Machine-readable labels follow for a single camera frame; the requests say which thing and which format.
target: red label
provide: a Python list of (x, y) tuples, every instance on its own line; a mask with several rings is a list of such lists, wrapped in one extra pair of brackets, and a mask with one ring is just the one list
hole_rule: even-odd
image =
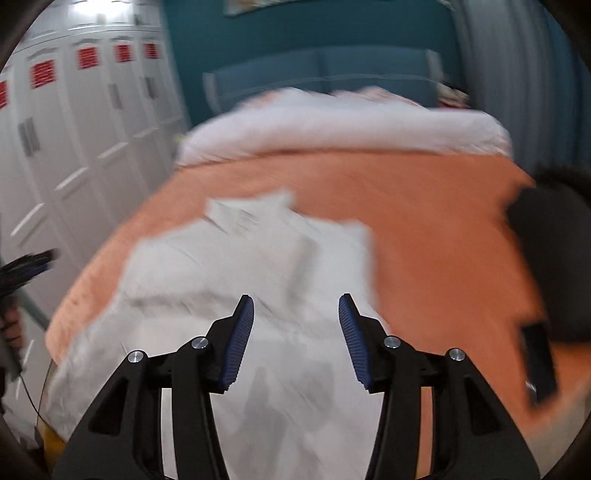
[(99, 52), (96, 47), (81, 48), (78, 50), (78, 69), (89, 69), (99, 64)]
[(132, 61), (133, 58), (131, 57), (131, 45), (115, 45), (115, 59), (119, 63), (123, 63), (125, 61)]
[(0, 108), (8, 105), (8, 85), (6, 82), (0, 82)]
[(56, 81), (56, 68), (53, 60), (42, 61), (31, 67), (31, 85), (39, 88)]
[(147, 59), (159, 59), (160, 52), (156, 43), (144, 43), (144, 49)]

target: teal wall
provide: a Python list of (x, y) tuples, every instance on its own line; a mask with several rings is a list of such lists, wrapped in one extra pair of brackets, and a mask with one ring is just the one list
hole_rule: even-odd
[(452, 13), (436, 0), (303, 0), (225, 17), (223, 0), (164, 0), (193, 124), (212, 116), (202, 73), (264, 54), (329, 45), (430, 48), (465, 88)]

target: blue headboard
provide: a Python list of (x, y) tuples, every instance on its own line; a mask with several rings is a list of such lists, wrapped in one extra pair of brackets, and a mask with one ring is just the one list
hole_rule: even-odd
[(437, 105), (443, 81), (439, 53), (393, 46), (322, 47), (293, 50), (248, 60), (203, 74), (214, 113), (230, 110), (266, 90), (296, 87), (330, 93), (376, 85), (423, 106)]

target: wardrobe door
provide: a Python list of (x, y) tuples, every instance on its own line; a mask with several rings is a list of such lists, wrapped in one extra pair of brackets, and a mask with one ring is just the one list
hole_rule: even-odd
[(67, 95), (76, 133), (90, 173), (119, 224), (140, 206), (143, 179), (132, 162), (131, 146), (119, 115), (118, 89), (111, 80), (102, 33), (64, 39)]
[(64, 0), (54, 0), (41, 12), (25, 34), (27, 45), (50, 40), (61, 34), (66, 25), (66, 4)]
[[(70, 85), (66, 84), (64, 57), (69, 51), (60, 42), (63, 39), (23, 51), (25, 61), (17, 74), (26, 92), (18, 102), (31, 134), (29, 164), (35, 181), (50, 195), (83, 260), (88, 261), (111, 234), (114, 220), (100, 193), (100, 181), (84, 160), (77, 140), (67, 101)], [(93, 116), (93, 109), (87, 111), (84, 121)]]
[(13, 56), (0, 74), (1, 253), (8, 262), (51, 248), (60, 250), (54, 268), (26, 287), (42, 311), (51, 316), (80, 272), (81, 262), (71, 240), (66, 238), (63, 223), (51, 203), (42, 197), (31, 172), (34, 152), (29, 125), (19, 122), (16, 112), (15, 63), (20, 59)]
[(105, 57), (111, 71), (113, 94), (119, 103), (124, 131), (133, 146), (136, 165), (146, 193), (152, 193), (168, 178), (168, 161), (158, 125), (150, 119), (142, 98), (141, 67), (133, 38), (109, 32)]
[(167, 156), (172, 159), (176, 150), (176, 135), (184, 132), (185, 127), (164, 44), (157, 33), (141, 34), (139, 43), (146, 97), (162, 129)]

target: door handle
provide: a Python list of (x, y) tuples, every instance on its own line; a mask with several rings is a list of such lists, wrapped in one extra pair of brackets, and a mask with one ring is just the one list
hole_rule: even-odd
[(150, 77), (150, 83), (152, 84), (152, 98), (158, 98), (158, 91), (156, 90), (156, 81), (154, 77)]
[(121, 103), (121, 97), (119, 95), (119, 88), (116, 84), (109, 84), (109, 93), (111, 94), (111, 104), (116, 110), (123, 110), (123, 103)]
[(29, 142), (29, 137), (27, 135), (27, 129), (24, 122), (18, 124), (18, 135), (21, 137), (22, 149), (25, 152), (25, 156), (32, 157), (33, 149), (31, 148), (31, 143)]
[(33, 152), (38, 152), (41, 150), (41, 145), (39, 145), (39, 137), (37, 136), (37, 130), (35, 129), (35, 122), (33, 121), (33, 117), (29, 117), (25, 120), (25, 125), (27, 127), (27, 134), (30, 139), (31, 149)]
[(144, 77), (144, 82), (146, 84), (146, 96), (149, 99), (152, 99), (152, 87), (151, 87), (151, 83), (150, 83), (150, 78), (149, 77)]

